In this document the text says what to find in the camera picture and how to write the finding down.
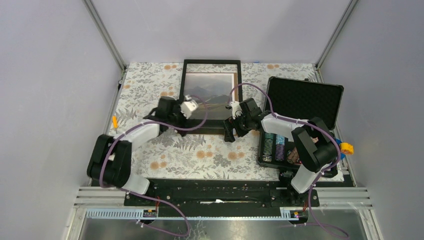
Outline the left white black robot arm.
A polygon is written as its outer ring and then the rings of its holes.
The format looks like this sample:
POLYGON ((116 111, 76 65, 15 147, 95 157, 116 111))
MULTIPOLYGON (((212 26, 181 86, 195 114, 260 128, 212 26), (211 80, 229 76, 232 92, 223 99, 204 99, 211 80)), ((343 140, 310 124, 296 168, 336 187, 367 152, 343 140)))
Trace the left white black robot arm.
POLYGON ((132 154, 169 128, 185 135, 187 119, 198 107, 190 96, 185 96, 182 100, 161 97, 157 107, 138 125, 115 136, 102 134, 97 138, 87 166, 87 176, 104 187, 136 193, 136 199, 144 206, 152 204, 155 192, 149 188, 150 181, 131 172, 132 154))

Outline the black picture frame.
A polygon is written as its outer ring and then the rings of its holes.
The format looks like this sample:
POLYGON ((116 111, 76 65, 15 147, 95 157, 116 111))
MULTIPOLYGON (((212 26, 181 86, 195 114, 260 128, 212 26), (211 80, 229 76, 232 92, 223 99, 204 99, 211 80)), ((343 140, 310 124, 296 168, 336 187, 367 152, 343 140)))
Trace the black picture frame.
MULTIPOLYGON (((237 77, 237 83, 230 90, 230 93, 236 91, 236 100, 241 102, 243 100, 243 91, 238 84, 242 82, 242 68, 240 60, 228 60, 228 59, 185 59, 183 62, 180 92, 179 98, 184 98, 184 81, 187 73, 235 73, 237 77)), ((202 120, 199 119, 188 119, 188 127, 193 128, 199 125, 202 120)), ((189 134, 202 134, 202 135, 224 135, 224 120, 206 120, 201 128, 188 132, 189 134)))

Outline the orange handled screwdriver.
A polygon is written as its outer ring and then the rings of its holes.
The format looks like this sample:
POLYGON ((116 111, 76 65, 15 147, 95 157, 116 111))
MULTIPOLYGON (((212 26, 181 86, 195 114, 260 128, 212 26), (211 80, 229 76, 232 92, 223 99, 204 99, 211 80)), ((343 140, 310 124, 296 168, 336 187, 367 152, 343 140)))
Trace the orange handled screwdriver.
POLYGON ((114 129, 118 128, 118 119, 115 115, 112 116, 112 125, 114 129))

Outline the mountain landscape photo print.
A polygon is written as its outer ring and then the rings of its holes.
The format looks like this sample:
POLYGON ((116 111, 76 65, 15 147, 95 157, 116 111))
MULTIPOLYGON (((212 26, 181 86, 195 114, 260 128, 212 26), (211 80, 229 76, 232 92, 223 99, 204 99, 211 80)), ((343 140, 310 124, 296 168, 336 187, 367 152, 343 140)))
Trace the mountain landscape photo print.
POLYGON ((228 101, 236 100, 236 91, 230 93, 237 83, 235 73, 199 72, 186 73, 183 94, 198 96, 195 101, 198 108, 193 112, 191 120, 202 120, 208 109, 208 120, 225 120, 232 116, 232 111, 226 108, 228 101))

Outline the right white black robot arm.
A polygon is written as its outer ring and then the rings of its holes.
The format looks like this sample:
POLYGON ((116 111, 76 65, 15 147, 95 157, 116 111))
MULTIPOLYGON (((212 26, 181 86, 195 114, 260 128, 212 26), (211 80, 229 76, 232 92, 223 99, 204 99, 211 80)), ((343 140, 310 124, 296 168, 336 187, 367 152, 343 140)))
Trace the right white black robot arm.
POLYGON ((301 205, 306 191, 315 186, 325 169, 341 159, 341 150, 319 117, 310 120, 295 119, 275 113, 272 109, 261 110, 253 98, 226 105, 231 116, 224 120, 224 141, 233 143, 235 137, 243 137, 252 130, 276 134, 294 142, 301 165, 291 180, 287 201, 293 206, 301 205))

